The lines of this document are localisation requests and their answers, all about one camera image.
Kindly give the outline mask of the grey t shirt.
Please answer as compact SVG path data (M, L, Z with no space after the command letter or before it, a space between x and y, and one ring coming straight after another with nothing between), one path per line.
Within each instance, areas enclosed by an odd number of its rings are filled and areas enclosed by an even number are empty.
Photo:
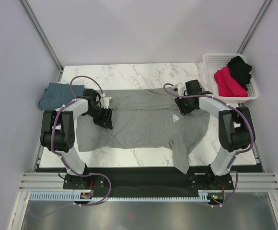
M181 115L174 98L163 89L107 90L105 94L113 99L113 128L105 129L90 116L80 116L76 138L81 152L102 147L167 148L174 167L187 173L188 155L205 136L209 113L195 110Z

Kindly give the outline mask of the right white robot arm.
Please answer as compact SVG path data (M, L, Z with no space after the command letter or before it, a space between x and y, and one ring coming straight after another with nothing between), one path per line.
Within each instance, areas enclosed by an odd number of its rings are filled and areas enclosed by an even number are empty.
M237 155L254 144L255 132L249 109L228 105L212 92L203 90L198 80L188 81L185 85L179 83L172 89L178 93L174 101L181 115L203 110L218 119L220 149L199 181L212 189L223 187L230 182L230 169Z

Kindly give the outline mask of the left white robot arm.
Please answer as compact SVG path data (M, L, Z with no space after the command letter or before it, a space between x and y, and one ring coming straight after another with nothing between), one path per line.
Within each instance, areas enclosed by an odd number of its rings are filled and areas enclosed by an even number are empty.
M87 165L74 147L74 121L88 115L93 119L93 124L112 130L113 109L109 107L110 101L111 97L89 89L85 95L76 96L60 108L43 112L41 145L58 156L64 164L64 189L93 189L96 176L90 177Z

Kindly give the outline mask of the red t shirt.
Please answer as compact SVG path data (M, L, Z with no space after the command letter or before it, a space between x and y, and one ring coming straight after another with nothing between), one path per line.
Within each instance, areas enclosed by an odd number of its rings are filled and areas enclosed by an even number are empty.
M229 67L223 67L214 74L218 86L219 96L222 97L248 97L245 90L232 76Z

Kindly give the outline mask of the white plastic basket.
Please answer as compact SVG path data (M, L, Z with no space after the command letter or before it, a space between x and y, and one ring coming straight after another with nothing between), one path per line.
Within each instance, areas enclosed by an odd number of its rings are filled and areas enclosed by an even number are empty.
M205 53L203 65L208 90L226 103L241 104L258 98L252 66L237 53Z

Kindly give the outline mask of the folded blue t shirt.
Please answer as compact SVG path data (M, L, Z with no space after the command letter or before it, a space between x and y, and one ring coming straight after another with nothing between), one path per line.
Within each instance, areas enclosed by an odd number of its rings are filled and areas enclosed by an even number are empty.
M38 107L42 111L52 111L61 108L63 105L70 106L75 102L75 96L83 96L85 87L84 85L72 85L61 83L49 83L45 89L42 99L39 101Z

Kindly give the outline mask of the black t shirt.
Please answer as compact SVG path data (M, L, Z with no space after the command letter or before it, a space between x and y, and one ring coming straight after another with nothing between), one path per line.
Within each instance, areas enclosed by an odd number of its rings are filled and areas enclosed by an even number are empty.
M247 85L252 78L252 75L250 74L252 66L245 63L240 56L236 56L228 62L227 67L230 69L231 76L240 86L247 90Z

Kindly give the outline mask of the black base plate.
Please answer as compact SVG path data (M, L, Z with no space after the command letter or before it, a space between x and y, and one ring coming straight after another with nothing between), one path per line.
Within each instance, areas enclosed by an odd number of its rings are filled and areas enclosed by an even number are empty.
M96 176L93 180L93 190L101 193L112 192L149 192L163 195L168 192L187 195L199 190L233 189L232 173L262 173L258 165L233 166L230 182L223 187L212 189L199 181L205 175L208 166L190 166L187 173L183 174L175 167L98 167L88 168L88 176ZM64 168L37 168L36 173L57 173L63 179L66 175Z

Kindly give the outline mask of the aluminium frame rail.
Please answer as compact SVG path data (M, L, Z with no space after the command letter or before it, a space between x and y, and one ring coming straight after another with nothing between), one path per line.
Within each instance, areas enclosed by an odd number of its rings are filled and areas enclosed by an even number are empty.
M237 192L278 192L278 182L271 172L246 173L239 172L238 179L232 173L232 181L238 181ZM20 189L23 191L61 191L63 179L57 173L25 173Z

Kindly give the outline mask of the right corner aluminium post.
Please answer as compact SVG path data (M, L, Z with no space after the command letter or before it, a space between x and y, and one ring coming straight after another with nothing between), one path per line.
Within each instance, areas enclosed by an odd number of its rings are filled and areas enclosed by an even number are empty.
M242 54L245 51L245 49L247 48L249 42L251 41L251 39L255 33L255 31L259 27L261 21L263 20L266 12L268 11L268 9L272 3L273 3L273 0L264 0L263 1L263 4L259 8L254 20L252 21L248 31L245 34L245 37L243 38L243 40L237 50L238 54Z

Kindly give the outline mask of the corner aluminium post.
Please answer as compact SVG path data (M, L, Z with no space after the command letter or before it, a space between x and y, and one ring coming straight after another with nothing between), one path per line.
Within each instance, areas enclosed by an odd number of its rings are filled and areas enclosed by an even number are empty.
M242 54L245 51L245 49L247 48L249 42L251 41L251 39L255 33L255 31L259 27L261 21L263 20L266 12L268 11L268 9L272 3L273 3L273 0L264 0L263 1L263 4L259 8L254 20L252 21L248 31L245 34L245 37L243 38L243 40L237 50L238 54Z
M21 6L23 7L29 21L33 25L35 31L37 32L41 42L43 43L44 47L46 48L48 54L50 55L51 59L53 60L54 64L56 65L58 70L62 70L62 64L59 61L57 55L55 54L55 51L50 44L44 30L42 29L41 24L39 23L32 7L30 6L29 2L27 0L18 0Z

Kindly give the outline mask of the left corner aluminium post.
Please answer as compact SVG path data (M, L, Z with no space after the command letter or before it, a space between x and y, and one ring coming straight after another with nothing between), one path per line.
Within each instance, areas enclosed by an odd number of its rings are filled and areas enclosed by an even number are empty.
M33 25L35 31L37 32L41 42L43 43L44 47L46 48L48 54L50 55L51 59L53 60L54 64L56 65L58 70L62 70L62 64L59 61L57 55L55 54L55 51L50 44L44 30L42 29L41 24L39 23L32 7L30 6L29 2L27 0L18 0L21 6L23 7L29 21Z

